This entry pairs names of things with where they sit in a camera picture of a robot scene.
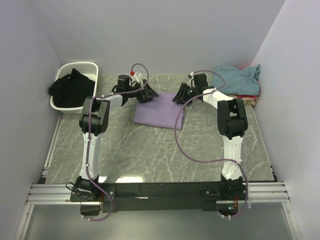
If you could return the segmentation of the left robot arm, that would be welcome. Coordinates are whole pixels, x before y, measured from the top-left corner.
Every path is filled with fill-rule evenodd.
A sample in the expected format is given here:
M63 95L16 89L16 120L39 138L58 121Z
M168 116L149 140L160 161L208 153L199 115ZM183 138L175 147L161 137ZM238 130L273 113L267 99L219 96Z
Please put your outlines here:
M110 111L124 106L131 98L146 103L159 97L149 86L148 80L140 71L132 71L130 75L121 74L111 93L106 96L87 97L84 101L79 119L79 127L83 133L83 158L75 187L82 191L88 201L96 200L101 191L99 153L103 134L109 125Z

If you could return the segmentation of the purple t shirt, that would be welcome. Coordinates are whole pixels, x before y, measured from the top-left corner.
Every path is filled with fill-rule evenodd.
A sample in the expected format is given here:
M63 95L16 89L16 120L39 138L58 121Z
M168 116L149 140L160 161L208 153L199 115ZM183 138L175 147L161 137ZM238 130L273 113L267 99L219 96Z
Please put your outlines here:
M182 105L172 102L173 93L163 92L159 97L145 103L138 103L133 117L135 124L174 129Z

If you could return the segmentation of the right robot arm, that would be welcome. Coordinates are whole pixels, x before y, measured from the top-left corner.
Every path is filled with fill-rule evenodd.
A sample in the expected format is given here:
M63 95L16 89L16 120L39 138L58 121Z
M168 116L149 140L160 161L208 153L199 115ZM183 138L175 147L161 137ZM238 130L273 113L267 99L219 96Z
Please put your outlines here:
M219 74L214 75L221 79L222 86L210 86L205 70L191 72L189 81L180 85L172 102L184 108L193 100L200 100L217 110L217 129L223 140L221 182L225 183L219 187L219 193L222 198L230 200L237 194L235 184L241 185L246 178L241 167L241 148L249 124L243 99L220 92L226 82Z

